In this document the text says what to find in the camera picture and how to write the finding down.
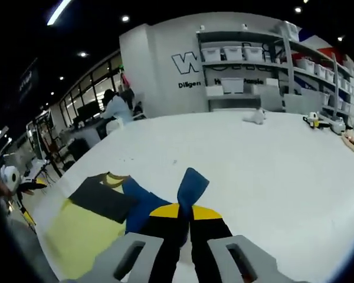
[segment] white tabletop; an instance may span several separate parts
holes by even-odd
[[[209,181],[197,202],[219,212],[277,259],[295,280],[325,282],[354,248],[354,153],[329,129],[299,115],[267,113],[261,126],[244,112],[167,116],[132,122],[94,146],[48,190],[34,212],[42,232],[87,176],[131,175],[160,198],[177,202],[186,168]],[[198,282],[182,252],[174,282]],[[50,261],[59,279],[64,275]]]

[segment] ceiling light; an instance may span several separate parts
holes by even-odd
[[[122,22],[128,22],[128,21],[130,21],[129,16],[122,16]]]
[[[51,16],[51,18],[48,20],[47,25],[53,25],[70,2],[71,0],[63,0]]]

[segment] storage shelving unit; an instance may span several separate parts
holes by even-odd
[[[295,42],[287,38],[286,34],[280,35],[272,32],[264,32],[264,31],[214,31],[214,32],[197,32],[197,39],[199,50],[202,49],[202,44],[209,42],[228,42],[228,41],[241,41],[241,42],[257,42],[268,45],[268,51],[271,56],[272,62],[249,62],[249,61],[216,61],[216,62],[202,62],[202,70],[205,78],[205,84],[207,85],[207,77],[206,77],[206,69],[215,66],[241,66],[241,65],[254,65],[256,67],[264,67],[269,68],[273,74],[273,77],[278,78],[278,72],[283,71],[287,73],[289,78],[288,83],[288,93],[294,93],[294,81],[295,75],[303,75],[309,77],[319,83],[319,91],[323,91],[323,87],[327,87],[333,90],[334,92],[334,106],[323,106],[323,109],[328,110],[329,114],[332,116],[342,116],[347,118],[349,113],[344,112],[343,110],[337,109],[339,93],[344,93],[346,97],[345,102],[350,103],[350,97],[354,96],[354,94],[350,94],[340,87],[338,84],[339,74],[343,76],[345,79],[349,79],[351,74],[349,70],[340,65],[336,61],[336,57],[332,54],[332,57],[328,57],[327,55],[321,53],[318,50],[310,48],[303,43]],[[282,64],[278,64],[275,62],[276,60],[276,46],[281,47],[286,54],[286,61]],[[324,78],[319,77],[316,74],[308,73],[306,70],[300,69],[293,65],[292,59],[292,51],[300,52],[306,56],[314,58],[319,63],[323,63],[324,65],[329,65],[333,68],[335,73],[334,82],[329,82]],[[259,96],[255,96],[253,94],[225,94],[223,96],[213,97],[208,96],[207,100],[210,104],[212,100],[242,100],[242,99],[260,99]]]

